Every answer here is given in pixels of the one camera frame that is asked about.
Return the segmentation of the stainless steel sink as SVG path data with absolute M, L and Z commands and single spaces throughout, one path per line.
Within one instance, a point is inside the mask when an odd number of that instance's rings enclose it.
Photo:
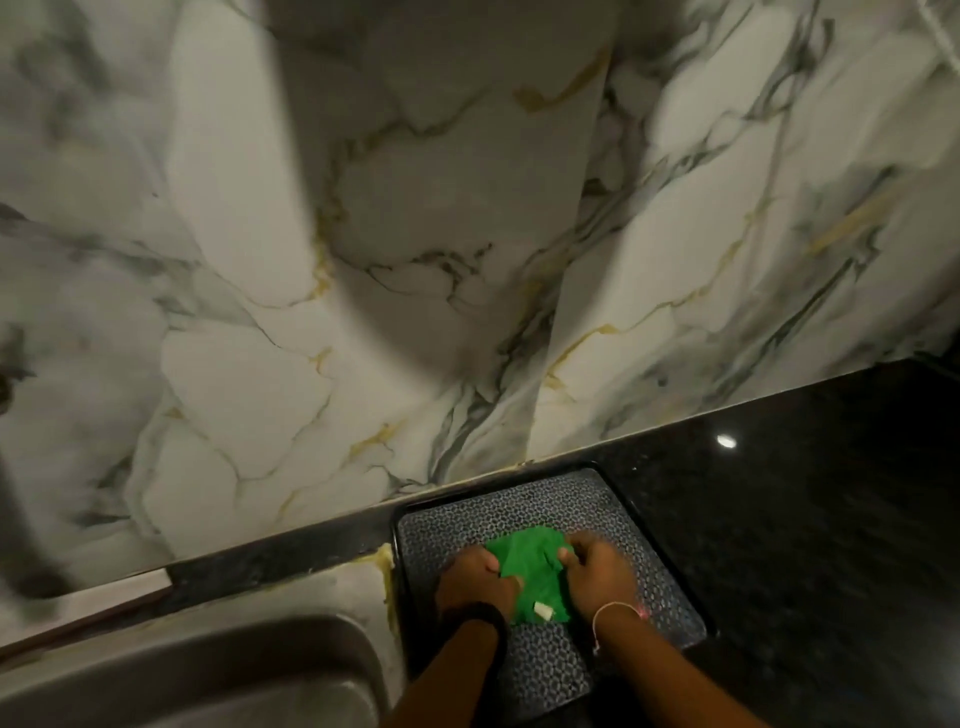
M 390 694 L 341 616 L 231 627 L 0 675 L 0 728 L 378 728 Z

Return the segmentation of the black wristband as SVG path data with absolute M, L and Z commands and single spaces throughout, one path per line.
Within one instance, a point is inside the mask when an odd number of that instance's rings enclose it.
M 474 601 L 445 610 L 438 622 L 438 647 L 444 646 L 468 622 L 479 622 L 493 628 L 498 649 L 509 640 L 509 622 L 498 608 L 488 602 Z

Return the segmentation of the black patterned tray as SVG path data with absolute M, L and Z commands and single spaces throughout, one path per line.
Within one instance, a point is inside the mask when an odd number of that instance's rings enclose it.
M 391 525 L 395 594 L 409 677 L 437 651 L 435 589 L 464 546 L 530 527 L 592 531 L 633 566 L 640 603 L 678 650 L 715 633 L 712 619 L 656 543 L 628 499 L 593 466 L 569 467 L 526 482 L 504 481 L 436 494 L 397 510 Z M 490 728 L 604 728 L 637 704 L 615 669 L 594 655 L 577 619 L 510 629 L 505 661 L 482 703 Z

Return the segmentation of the green cloth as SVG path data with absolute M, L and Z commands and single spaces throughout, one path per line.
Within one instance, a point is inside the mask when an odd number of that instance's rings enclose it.
M 511 625 L 566 624 L 573 606 L 558 550 L 567 543 L 563 531 L 532 526 L 487 540 L 484 547 L 499 561 L 504 576 L 523 580 Z

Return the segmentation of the person's right hand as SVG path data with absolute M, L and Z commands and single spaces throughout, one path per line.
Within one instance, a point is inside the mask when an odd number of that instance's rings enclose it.
M 614 545 L 590 531 L 566 535 L 558 550 L 570 601 L 589 623 L 603 609 L 625 606 L 645 617 L 631 562 Z

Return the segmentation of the person's left hand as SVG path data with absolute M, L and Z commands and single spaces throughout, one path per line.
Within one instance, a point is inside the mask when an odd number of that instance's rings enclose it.
M 461 550 L 438 579 L 436 607 L 441 616 L 446 610 L 470 602 L 480 601 L 482 544 L 473 544 Z M 499 610 L 509 625 L 516 610 Z

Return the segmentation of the person's left forearm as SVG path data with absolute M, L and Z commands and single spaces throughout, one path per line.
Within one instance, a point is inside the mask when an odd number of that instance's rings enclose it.
M 498 648 L 493 627 L 467 622 L 439 648 L 379 728 L 474 728 L 488 685 L 505 659 L 508 641 Z

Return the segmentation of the person's right forearm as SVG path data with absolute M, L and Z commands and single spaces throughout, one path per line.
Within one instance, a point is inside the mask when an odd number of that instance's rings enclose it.
M 770 728 L 630 608 L 606 607 L 591 629 L 655 728 Z

